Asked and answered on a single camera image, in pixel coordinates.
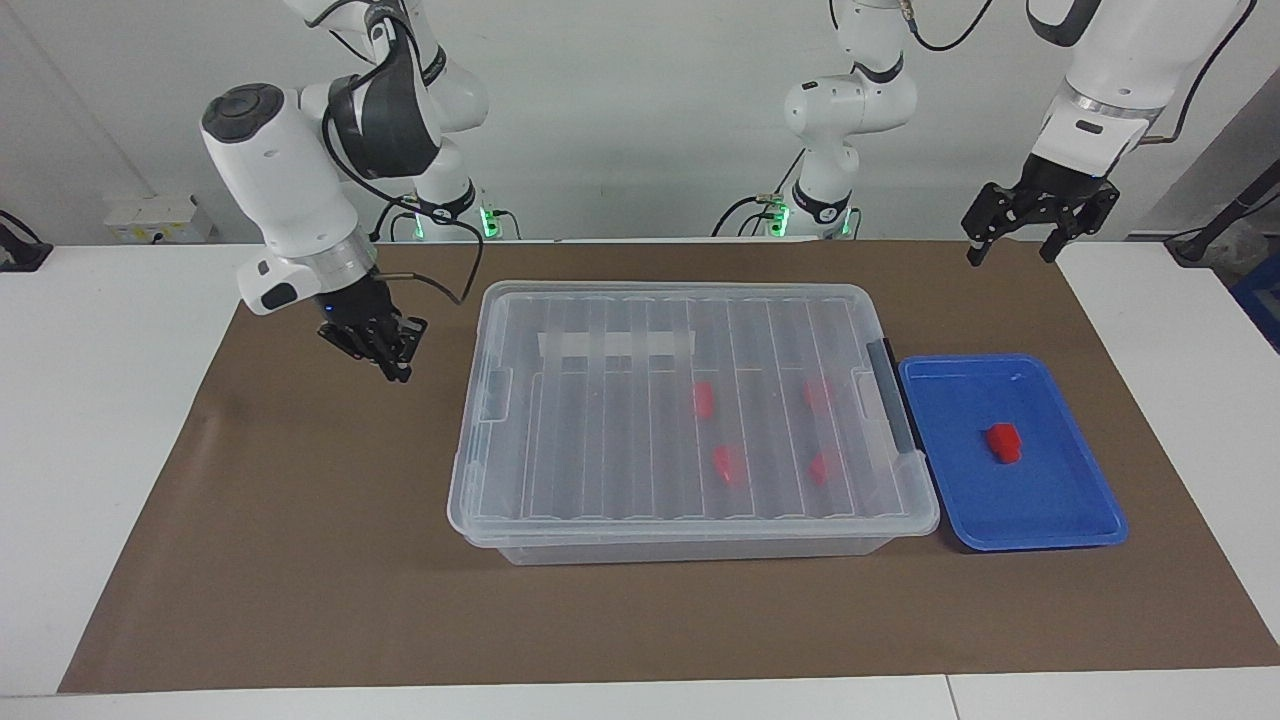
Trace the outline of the black box latch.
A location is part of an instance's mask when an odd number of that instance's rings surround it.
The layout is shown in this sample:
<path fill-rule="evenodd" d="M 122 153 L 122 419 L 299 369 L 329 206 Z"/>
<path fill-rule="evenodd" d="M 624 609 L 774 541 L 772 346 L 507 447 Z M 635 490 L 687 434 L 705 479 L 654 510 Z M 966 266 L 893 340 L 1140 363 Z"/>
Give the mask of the black box latch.
<path fill-rule="evenodd" d="M 867 351 L 895 448 L 900 454 L 920 451 L 909 404 L 902 398 L 902 384 L 890 340 L 874 340 L 867 345 Z"/>

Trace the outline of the blue plastic tray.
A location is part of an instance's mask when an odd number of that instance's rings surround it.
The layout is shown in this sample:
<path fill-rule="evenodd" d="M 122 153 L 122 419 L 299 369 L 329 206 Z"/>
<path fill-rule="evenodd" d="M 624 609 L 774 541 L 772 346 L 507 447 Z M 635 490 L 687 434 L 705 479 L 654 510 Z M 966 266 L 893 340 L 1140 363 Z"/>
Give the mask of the blue plastic tray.
<path fill-rule="evenodd" d="M 1028 354 L 915 356 L 899 377 L 956 537 L 982 552 L 1121 544 L 1126 516 L 1052 373 Z M 1018 427 L 1020 462 L 987 447 Z"/>

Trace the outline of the brown table mat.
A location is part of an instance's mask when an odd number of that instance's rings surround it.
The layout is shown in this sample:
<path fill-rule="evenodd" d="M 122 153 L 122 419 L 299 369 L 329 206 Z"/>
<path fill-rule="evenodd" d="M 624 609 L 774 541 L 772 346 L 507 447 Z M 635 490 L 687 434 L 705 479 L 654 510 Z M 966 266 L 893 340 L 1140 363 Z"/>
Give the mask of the brown table mat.
<path fill-rule="evenodd" d="M 1112 548 L 516 568 L 445 516 L 476 307 L 420 284 L 413 379 L 311 313 L 232 324 L 61 679 L 74 693 L 1280 665 L 1280 644 L 1064 278 L 1028 246 L 498 243 L 498 281 L 856 284 L 900 357 L 1027 352 L 1128 516 Z"/>

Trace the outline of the white tape strip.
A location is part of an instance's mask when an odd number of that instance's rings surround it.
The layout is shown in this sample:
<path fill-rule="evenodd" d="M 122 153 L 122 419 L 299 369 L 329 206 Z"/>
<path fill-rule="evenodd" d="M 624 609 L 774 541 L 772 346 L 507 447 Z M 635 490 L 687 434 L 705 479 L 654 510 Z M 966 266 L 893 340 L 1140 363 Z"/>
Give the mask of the white tape strip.
<path fill-rule="evenodd" d="M 543 357 L 675 357 L 678 350 L 696 351 L 695 331 L 649 331 L 646 333 L 605 331 L 538 332 L 538 350 Z"/>

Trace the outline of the blue crate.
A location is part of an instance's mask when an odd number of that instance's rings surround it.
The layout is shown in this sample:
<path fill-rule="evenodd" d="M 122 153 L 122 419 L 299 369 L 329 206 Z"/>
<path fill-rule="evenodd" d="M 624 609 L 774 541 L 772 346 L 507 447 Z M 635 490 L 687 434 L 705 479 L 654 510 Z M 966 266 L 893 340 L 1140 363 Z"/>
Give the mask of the blue crate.
<path fill-rule="evenodd" d="M 1230 288 L 1230 295 L 1280 354 L 1280 251 L 1240 278 Z"/>

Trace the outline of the white wall power socket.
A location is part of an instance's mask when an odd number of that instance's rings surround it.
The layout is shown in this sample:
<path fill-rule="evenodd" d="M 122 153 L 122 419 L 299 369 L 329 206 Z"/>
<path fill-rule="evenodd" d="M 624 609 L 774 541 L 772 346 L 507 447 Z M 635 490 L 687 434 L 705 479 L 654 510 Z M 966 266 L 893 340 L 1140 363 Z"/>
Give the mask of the white wall power socket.
<path fill-rule="evenodd" d="M 102 224 L 123 243 L 207 243 L 218 232 L 191 193 L 122 200 L 109 209 Z"/>

